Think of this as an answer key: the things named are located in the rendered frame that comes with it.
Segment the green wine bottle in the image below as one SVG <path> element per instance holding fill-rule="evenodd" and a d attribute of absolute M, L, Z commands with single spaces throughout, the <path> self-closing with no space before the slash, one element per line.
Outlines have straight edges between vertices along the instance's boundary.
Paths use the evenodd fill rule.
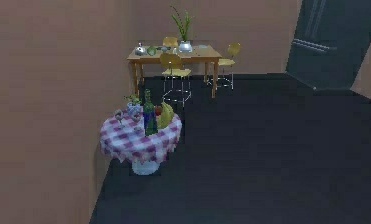
<path fill-rule="evenodd" d="M 151 91 L 145 90 L 145 103 L 143 105 L 145 135 L 149 136 L 158 132 L 155 116 L 155 106 L 151 101 Z"/>

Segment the yellow banana bunch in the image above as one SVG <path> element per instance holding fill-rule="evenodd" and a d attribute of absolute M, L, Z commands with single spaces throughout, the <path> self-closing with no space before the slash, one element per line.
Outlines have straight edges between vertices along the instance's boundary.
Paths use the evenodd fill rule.
<path fill-rule="evenodd" d="M 162 102 L 161 107 L 162 107 L 161 114 L 156 117 L 157 127 L 159 129 L 167 127 L 169 122 L 172 120 L 174 116 L 173 108 L 169 104 Z"/>

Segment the small plant in white pot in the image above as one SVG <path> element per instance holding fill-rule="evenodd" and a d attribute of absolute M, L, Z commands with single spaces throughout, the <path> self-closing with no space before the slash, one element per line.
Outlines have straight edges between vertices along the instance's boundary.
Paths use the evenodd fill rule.
<path fill-rule="evenodd" d="M 127 113 L 130 117 L 137 115 L 140 112 L 141 108 L 141 100 L 140 98 L 135 95 L 131 94 L 129 96 L 125 96 L 127 100 Z"/>

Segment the wooden dining table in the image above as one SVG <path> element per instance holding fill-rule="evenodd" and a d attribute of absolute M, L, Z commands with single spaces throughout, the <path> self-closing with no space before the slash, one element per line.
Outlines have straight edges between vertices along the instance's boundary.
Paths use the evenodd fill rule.
<path fill-rule="evenodd" d="M 127 57 L 127 61 L 131 67 L 132 83 L 133 83 L 133 93 L 139 95 L 139 82 L 144 81 L 144 64 L 159 64 L 160 56 L 162 51 L 159 50 L 156 55 L 149 56 L 143 55 L 138 56 L 134 52 L 131 52 Z M 212 76 L 212 90 L 211 96 L 216 97 L 216 88 L 217 88 L 217 78 L 218 78 L 218 68 L 219 60 L 222 58 L 221 54 L 218 53 L 211 45 L 207 45 L 205 48 L 200 48 L 199 46 L 194 46 L 193 50 L 189 53 L 180 52 L 179 56 L 183 63 L 204 63 L 205 72 L 209 70 L 209 64 L 212 63 L 214 70 Z"/>

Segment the round table with checked cloth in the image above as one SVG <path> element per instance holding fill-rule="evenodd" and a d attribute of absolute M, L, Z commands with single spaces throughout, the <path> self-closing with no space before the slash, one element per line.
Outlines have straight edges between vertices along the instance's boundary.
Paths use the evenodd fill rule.
<path fill-rule="evenodd" d="M 181 119 L 175 114 L 167 127 L 146 136 L 143 119 L 135 123 L 125 110 L 123 113 L 121 120 L 111 116 L 102 124 L 100 150 L 120 162 L 130 162 L 137 175 L 151 175 L 159 169 L 167 155 L 175 150 L 181 135 Z"/>

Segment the silver kettle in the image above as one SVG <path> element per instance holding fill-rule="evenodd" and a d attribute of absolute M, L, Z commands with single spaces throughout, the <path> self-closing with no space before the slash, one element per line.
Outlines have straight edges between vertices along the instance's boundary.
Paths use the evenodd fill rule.
<path fill-rule="evenodd" d="M 138 46 L 135 48 L 134 53 L 138 56 L 146 55 L 146 48 L 142 45 L 141 42 L 138 43 Z"/>

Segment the green plant in white pot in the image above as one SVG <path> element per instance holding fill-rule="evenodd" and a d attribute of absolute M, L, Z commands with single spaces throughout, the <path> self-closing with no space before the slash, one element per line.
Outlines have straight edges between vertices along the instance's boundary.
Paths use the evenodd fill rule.
<path fill-rule="evenodd" d="M 171 5 L 171 8 L 174 10 L 174 14 L 172 14 L 171 17 L 175 21 L 181 37 L 178 50 L 180 52 L 190 53 L 192 51 L 192 46 L 188 39 L 188 30 L 192 17 L 188 12 L 185 12 L 184 16 L 181 16 L 177 8 L 173 5 Z"/>

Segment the dark grey fridge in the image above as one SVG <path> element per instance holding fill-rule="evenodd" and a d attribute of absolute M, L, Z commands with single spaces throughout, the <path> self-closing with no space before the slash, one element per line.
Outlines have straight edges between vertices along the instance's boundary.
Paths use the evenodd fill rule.
<path fill-rule="evenodd" d="M 295 38 L 331 50 L 307 49 L 292 40 L 288 75 L 315 90 L 348 89 L 371 43 L 371 0 L 302 0 Z"/>

